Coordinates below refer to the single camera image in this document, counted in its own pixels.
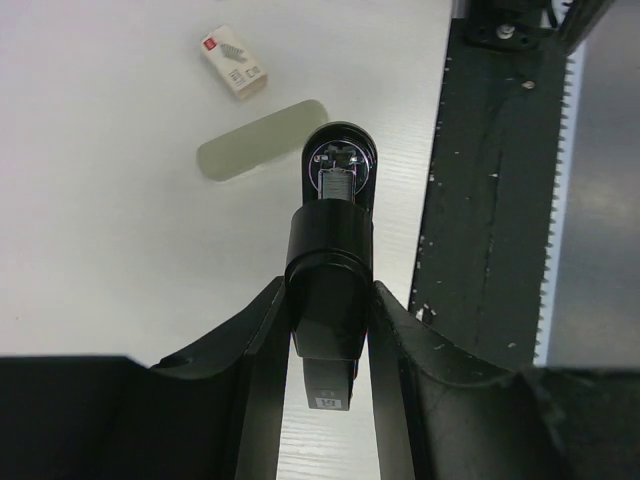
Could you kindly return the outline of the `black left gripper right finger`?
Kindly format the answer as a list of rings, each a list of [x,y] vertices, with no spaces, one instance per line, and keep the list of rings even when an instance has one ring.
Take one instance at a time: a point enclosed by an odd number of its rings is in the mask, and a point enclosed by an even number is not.
[[[508,371],[373,289],[369,365],[384,479],[635,479],[639,374]]]

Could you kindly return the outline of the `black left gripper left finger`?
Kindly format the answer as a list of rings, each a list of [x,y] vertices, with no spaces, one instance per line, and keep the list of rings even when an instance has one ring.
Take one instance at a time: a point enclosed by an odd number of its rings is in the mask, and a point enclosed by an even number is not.
[[[5,479],[272,479],[289,356],[284,282],[144,367],[124,356],[5,357]]]

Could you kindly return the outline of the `black stapler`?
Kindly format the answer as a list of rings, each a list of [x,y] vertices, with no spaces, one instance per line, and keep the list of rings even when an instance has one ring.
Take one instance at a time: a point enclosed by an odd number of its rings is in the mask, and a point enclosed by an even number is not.
[[[350,408],[372,302],[377,163],[371,136],[349,122],[321,126],[302,150],[285,285],[312,409]],[[333,168],[354,173],[353,202],[319,197],[319,172]]]

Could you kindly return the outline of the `grey staple strip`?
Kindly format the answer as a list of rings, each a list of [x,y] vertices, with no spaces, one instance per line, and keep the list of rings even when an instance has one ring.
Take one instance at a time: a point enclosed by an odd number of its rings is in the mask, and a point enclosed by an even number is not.
[[[350,170],[340,168],[321,170],[319,172],[319,197],[353,202],[355,183],[356,177]]]

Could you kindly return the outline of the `beige green stapler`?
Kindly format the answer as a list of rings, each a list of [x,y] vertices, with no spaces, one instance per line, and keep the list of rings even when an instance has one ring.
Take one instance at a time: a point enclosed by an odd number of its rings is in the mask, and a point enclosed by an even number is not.
[[[301,148],[328,121],[321,102],[304,100],[200,145],[196,163],[206,178],[225,182]]]

